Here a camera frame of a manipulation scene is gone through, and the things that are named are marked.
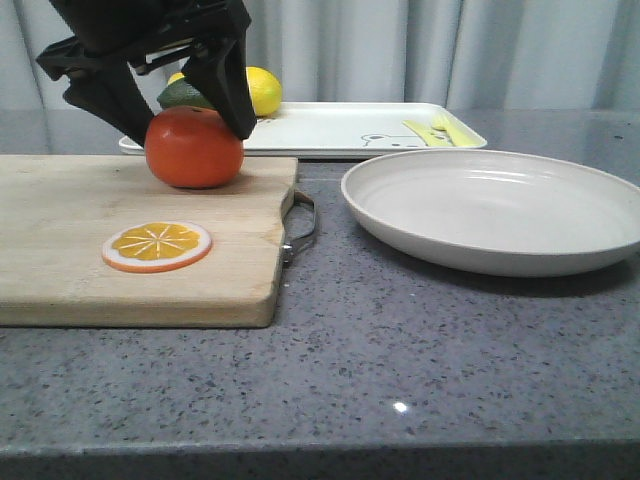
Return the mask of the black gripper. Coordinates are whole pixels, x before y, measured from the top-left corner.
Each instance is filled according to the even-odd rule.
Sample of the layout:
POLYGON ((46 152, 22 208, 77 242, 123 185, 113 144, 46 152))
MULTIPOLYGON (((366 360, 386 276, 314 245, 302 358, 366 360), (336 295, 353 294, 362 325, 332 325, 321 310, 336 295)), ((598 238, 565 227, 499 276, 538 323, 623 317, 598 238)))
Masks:
POLYGON ((36 58, 63 98, 104 120, 138 145, 153 112, 128 65, 139 75, 186 59, 186 81, 240 140, 257 118, 249 93, 245 36, 251 17, 241 1, 53 1, 73 35, 36 58))

